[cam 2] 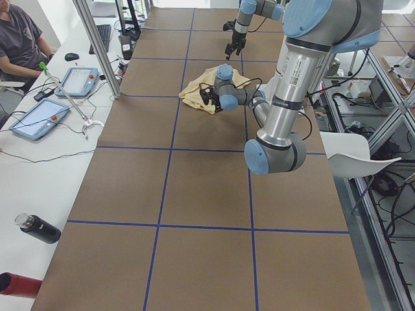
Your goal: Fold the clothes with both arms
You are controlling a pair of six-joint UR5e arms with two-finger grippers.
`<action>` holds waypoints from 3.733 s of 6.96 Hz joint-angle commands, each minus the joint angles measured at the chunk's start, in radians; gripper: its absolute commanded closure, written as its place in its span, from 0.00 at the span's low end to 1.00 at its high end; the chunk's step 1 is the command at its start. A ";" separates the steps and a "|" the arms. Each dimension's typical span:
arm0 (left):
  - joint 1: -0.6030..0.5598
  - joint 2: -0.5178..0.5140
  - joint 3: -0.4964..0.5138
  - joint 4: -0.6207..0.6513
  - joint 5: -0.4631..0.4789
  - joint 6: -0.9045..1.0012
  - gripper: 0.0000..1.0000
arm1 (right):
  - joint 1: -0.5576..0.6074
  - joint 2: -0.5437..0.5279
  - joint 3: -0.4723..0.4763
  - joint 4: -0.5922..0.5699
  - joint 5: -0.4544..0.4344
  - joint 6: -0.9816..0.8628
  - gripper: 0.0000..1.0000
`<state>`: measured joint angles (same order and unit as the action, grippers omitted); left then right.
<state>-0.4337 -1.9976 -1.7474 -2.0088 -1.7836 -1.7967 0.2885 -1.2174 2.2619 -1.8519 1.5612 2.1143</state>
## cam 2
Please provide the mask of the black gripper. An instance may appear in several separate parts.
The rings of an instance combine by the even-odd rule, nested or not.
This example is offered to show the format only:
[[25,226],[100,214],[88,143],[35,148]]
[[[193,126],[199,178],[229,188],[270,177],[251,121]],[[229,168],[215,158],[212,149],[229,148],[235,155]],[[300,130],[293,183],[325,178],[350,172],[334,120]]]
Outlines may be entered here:
[[209,99],[212,103],[212,105],[215,106],[215,113],[221,112],[222,107],[219,100],[219,95],[216,93],[214,89],[209,90]]
[[233,49],[236,50],[236,55],[239,56],[241,51],[244,49],[246,44],[246,33],[240,33],[237,31],[233,31],[232,37],[231,37],[231,45],[227,45],[225,49],[225,55],[226,59],[229,60]]

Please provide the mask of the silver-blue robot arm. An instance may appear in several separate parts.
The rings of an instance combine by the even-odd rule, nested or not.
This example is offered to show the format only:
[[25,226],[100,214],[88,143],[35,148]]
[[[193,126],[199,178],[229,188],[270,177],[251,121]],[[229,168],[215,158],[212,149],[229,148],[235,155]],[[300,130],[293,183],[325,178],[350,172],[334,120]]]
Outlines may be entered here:
[[281,19],[284,11],[285,7],[278,2],[263,0],[241,1],[237,18],[233,21],[225,22],[222,27],[223,31],[232,31],[231,43],[227,44],[224,52],[226,59],[229,60],[234,52],[236,52],[237,56],[240,55],[240,52],[244,49],[246,35],[249,32],[249,26],[254,15],[277,21]]
[[238,89],[232,82],[233,68],[221,65],[212,92],[224,111],[249,106],[260,125],[255,139],[244,148],[247,167],[255,174],[290,172],[306,158],[305,143],[292,131],[319,59],[329,52],[351,52],[374,46],[380,37],[382,1],[242,1],[232,29],[232,42],[225,53],[239,54],[253,15],[282,20],[287,55],[268,102],[260,91]]

